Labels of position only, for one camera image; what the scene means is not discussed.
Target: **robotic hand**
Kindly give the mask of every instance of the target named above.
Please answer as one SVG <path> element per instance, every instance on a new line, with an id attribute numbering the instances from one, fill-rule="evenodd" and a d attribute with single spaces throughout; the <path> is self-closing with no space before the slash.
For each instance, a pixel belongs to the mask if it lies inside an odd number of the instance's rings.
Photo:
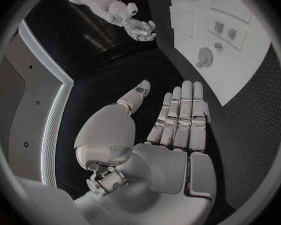
<path id="1" fill-rule="evenodd" d="M 213 163 L 204 154 L 210 121 L 200 82 L 166 93 L 147 141 L 134 146 L 130 115 L 150 91 L 144 80 L 96 112 L 75 141 L 79 164 L 94 174 L 76 201 L 93 224 L 202 224 L 215 201 Z"/>
<path id="2" fill-rule="evenodd" d="M 152 41 L 156 34 L 153 33 L 155 24 L 149 21 L 139 21 L 132 18 L 137 14 L 135 3 L 127 5 L 118 0 L 69 0 L 71 3 L 86 5 L 91 11 L 110 24 L 124 27 L 128 35 L 136 41 Z"/>

